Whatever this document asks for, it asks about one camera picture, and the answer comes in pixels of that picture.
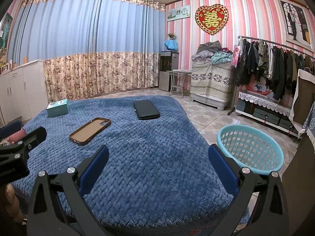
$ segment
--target cabinet door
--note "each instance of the cabinet door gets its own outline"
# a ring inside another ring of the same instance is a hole
[[[5,124],[16,118],[9,90],[8,74],[0,77],[0,107]]]
[[[22,116],[22,121],[31,119],[24,90],[23,75],[10,79],[9,86],[15,115],[17,117]]]
[[[23,67],[25,94],[32,118],[48,106],[44,73],[40,66],[40,63],[36,63]]]

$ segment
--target tiled floor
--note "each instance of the tiled floor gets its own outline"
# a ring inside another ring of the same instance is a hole
[[[115,94],[108,94],[96,98],[118,98],[118,97],[129,97],[138,95],[169,95],[168,92],[161,91],[157,88],[145,89],[145,90],[132,90],[126,92],[120,92]],[[209,144],[216,143],[216,136],[218,131],[225,125],[229,124],[244,124],[251,127],[255,127],[269,136],[271,136],[282,148],[284,153],[284,165],[279,171],[280,177],[288,167],[289,163],[293,159],[299,140],[296,137],[288,137],[281,132],[265,127],[255,120],[251,120],[248,117],[236,115],[233,112],[230,116],[227,115],[226,111],[219,111],[216,108],[206,106],[197,102],[190,101],[190,96],[181,97],[180,93],[172,95],[184,108],[188,118],[196,129],[201,133],[205,140]],[[252,213],[258,193],[254,193],[248,204],[249,212]]]

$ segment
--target phone case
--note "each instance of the phone case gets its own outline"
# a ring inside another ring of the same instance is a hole
[[[110,119],[97,117],[73,131],[69,135],[69,138],[71,141],[83,146],[89,143],[98,133],[110,125]]]
[[[150,100],[141,100],[133,103],[139,120],[152,120],[160,117],[160,112]]]

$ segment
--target small table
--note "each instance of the small table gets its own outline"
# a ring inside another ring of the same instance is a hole
[[[181,88],[182,89],[182,98],[184,97],[184,94],[183,94],[183,89],[184,89],[184,82],[185,82],[185,78],[189,75],[191,75],[192,73],[191,72],[181,72],[181,71],[167,71],[170,75],[171,75],[171,81],[172,81],[172,85],[171,85],[171,94],[173,94],[173,90],[174,88]],[[179,75],[179,76],[183,76],[183,85],[175,85],[175,79],[174,79],[174,76],[175,75]]]

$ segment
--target clothing rod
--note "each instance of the clothing rod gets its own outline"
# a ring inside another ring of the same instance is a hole
[[[275,45],[279,45],[279,46],[282,46],[282,47],[286,47],[286,48],[288,48],[288,49],[290,49],[290,50],[294,50],[294,51],[296,51],[296,52],[299,52],[299,53],[308,55],[308,54],[305,53],[305,52],[299,51],[299,50],[297,50],[297,49],[295,49],[295,48],[286,46],[286,45],[281,44],[281,43],[272,42],[272,41],[268,41],[268,40],[264,40],[264,39],[258,39],[258,38],[255,38],[255,37],[242,36],[242,35],[239,35],[239,36],[238,36],[238,38],[240,38],[240,37],[241,37],[241,38],[245,38],[245,39],[257,40],[257,41],[262,40],[262,41],[264,41],[264,42],[273,43],[273,44],[275,44]]]

